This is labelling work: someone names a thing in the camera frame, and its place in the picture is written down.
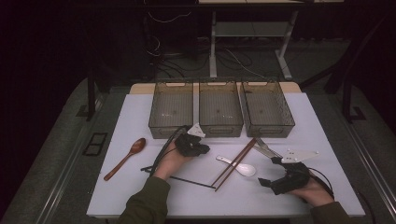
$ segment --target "hand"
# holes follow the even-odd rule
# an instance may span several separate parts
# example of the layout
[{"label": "hand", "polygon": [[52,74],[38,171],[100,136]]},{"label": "hand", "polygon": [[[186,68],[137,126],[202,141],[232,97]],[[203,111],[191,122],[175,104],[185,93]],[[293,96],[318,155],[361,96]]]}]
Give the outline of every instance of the hand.
[{"label": "hand", "polygon": [[289,194],[303,198],[314,207],[334,202],[332,196],[313,178],[303,188],[294,189]]},{"label": "hand", "polygon": [[169,147],[165,150],[163,155],[154,173],[154,176],[163,180],[167,180],[169,176],[178,171],[184,163],[192,160],[192,157],[184,157],[178,152],[175,142],[169,144]]}]

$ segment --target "brown spoon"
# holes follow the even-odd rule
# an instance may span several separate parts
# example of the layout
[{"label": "brown spoon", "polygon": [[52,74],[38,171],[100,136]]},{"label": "brown spoon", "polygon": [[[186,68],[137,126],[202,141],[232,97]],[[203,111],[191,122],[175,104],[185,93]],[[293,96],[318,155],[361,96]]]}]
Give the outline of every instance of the brown spoon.
[{"label": "brown spoon", "polygon": [[126,157],[122,159],[122,161],[120,161],[120,163],[116,167],[114,167],[114,169],[110,171],[110,173],[105,175],[104,180],[105,181],[109,180],[111,176],[113,176],[121,168],[121,166],[128,160],[128,158],[142,151],[145,145],[146,145],[145,138],[139,138],[137,141],[135,141],[134,144],[131,146],[131,150],[129,150],[128,155],[126,155]]}]

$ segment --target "floor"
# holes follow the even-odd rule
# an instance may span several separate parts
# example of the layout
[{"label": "floor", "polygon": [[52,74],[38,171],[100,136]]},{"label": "floor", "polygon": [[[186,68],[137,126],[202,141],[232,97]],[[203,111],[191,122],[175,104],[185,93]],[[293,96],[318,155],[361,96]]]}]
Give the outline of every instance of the floor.
[{"label": "floor", "polygon": [[[207,39],[200,40],[201,51],[196,59],[184,58],[177,51],[168,51],[168,57],[157,70],[157,77],[208,77]],[[217,48],[219,77],[276,77],[282,79],[274,50],[278,39],[219,39]],[[293,80],[301,83],[335,63],[347,49],[349,42],[342,39],[291,41],[286,53]],[[346,176],[356,189],[367,216],[360,223],[395,223],[389,211],[396,189],[393,171],[396,169],[396,137],[368,103],[365,96],[353,89],[352,106],[358,107],[365,119],[349,124],[342,117],[341,96],[326,94],[323,86],[327,78],[302,89],[308,94],[318,119],[343,166]],[[86,121],[87,83],[82,81],[70,95],[64,110],[29,174],[8,208],[2,223],[115,223],[86,216],[92,190],[106,155],[125,94],[130,87],[113,87],[110,93],[96,92],[97,112]],[[84,156],[82,152],[93,133],[107,133],[98,156]],[[361,156],[366,153],[375,169],[368,167]],[[167,220],[166,223],[204,223],[204,221]],[[213,223],[312,223],[310,217],[286,220],[234,219]]]}]

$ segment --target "sleeve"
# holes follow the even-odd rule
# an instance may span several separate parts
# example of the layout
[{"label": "sleeve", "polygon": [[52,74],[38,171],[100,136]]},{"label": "sleeve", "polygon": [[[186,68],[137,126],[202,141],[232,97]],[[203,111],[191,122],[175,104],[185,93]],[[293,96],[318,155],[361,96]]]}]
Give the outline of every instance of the sleeve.
[{"label": "sleeve", "polygon": [[146,180],[145,186],[131,196],[117,223],[164,223],[168,209],[169,184],[155,176]]},{"label": "sleeve", "polygon": [[315,224],[356,224],[353,218],[349,217],[347,212],[339,202],[328,203],[311,209],[311,216]]}]

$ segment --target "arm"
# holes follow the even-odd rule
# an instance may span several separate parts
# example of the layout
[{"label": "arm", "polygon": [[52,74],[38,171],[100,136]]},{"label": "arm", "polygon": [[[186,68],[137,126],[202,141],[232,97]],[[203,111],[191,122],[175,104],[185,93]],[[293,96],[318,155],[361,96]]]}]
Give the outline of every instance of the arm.
[{"label": "arm", "polygon": [[290,192],[306,200],[313,206],[311,215],[315,224],[354,224],[339,202],[335,202],[330,194],[313,178],[308,184]]},{"label": "arm", "polygon": [[164,223],[168,213],[166,199],[170,190],[166,180],[192,157],[183,157],[171,143],[154,175],[126,204],[118,223]]}]

